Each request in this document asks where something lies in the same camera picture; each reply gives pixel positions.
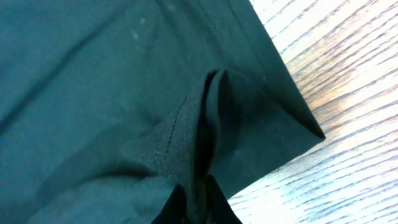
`wooden table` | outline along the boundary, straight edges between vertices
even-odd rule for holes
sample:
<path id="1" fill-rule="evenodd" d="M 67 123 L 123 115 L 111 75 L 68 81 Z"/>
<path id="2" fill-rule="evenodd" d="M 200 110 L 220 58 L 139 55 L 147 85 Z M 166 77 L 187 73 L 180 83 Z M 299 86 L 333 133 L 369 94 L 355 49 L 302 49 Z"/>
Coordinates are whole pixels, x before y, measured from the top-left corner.
<path id="1" fill-rule="evenodd" d="M 398 223 L 398 2 L 251 1 L 327 140 L 233 210 L 243 223 Z"/>

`tabletop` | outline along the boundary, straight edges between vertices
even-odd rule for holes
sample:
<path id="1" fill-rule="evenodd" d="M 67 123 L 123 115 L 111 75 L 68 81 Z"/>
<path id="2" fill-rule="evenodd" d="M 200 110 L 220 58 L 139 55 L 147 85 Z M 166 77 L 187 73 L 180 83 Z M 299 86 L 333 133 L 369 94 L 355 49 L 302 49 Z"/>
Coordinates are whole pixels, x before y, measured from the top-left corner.
<path id="1" fill-rule="evenodd" d="M 251 0 L 326 141 L 229 200 L 243 223 L 398 223 L 398 1 Z"/>

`fabric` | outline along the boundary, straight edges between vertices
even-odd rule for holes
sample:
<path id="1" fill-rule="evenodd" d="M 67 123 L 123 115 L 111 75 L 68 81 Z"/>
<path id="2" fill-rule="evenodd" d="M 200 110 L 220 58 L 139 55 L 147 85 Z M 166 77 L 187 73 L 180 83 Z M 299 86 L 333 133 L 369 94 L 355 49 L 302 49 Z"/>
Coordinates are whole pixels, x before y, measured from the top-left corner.
<path id="1" fill-rule="evenodd" d="M 0 1 L 0 223 L 150 223 L 324 135 L 246 0 Z"/>

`stitching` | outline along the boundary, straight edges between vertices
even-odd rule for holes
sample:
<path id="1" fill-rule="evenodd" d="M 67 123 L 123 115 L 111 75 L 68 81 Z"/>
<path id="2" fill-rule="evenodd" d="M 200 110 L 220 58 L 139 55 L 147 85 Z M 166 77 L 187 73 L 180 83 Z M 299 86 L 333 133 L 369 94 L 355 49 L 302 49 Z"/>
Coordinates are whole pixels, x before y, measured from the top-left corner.
<path id="1" fill-rule="evenodd" d="M 177 110 L 177 112 L 175 114 L 175 118 L 173 120 L 173 126 L 172 126 L 172 129 L 170 130 L 169 142 L 167 143 L 167 148 L 166 148 L 166 151 L 164 152 L 164 161 L 166 161 L 166 156 L 167 156 L 167 153 L 168 153 L 169 148 L 170 148 L 170 143 L 172 141 L 172 136 L 173 136 L 173 133 L 174 133 L 175 123 L 177 122 L 178 114 L 180 112 L 180 109 L 181 109 L 182 105 L 185 103 L 186 99 L 187 99 L 187 96 L 185 96 L 184 100 L 182 101 L 181 105 L 178 107 L 178 110 Z"/>

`teal cloth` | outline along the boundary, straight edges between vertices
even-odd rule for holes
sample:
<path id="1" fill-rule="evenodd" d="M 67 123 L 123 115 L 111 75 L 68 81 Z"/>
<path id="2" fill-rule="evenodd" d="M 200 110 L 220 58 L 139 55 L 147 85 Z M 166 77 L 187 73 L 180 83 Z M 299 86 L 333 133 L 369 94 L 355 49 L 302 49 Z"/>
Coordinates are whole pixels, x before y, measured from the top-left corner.
<path id="1" fill-rule="evenodd" d="M 150 223 L 324 135 L 247 0 L 0 1 L 0 223 Z"/>

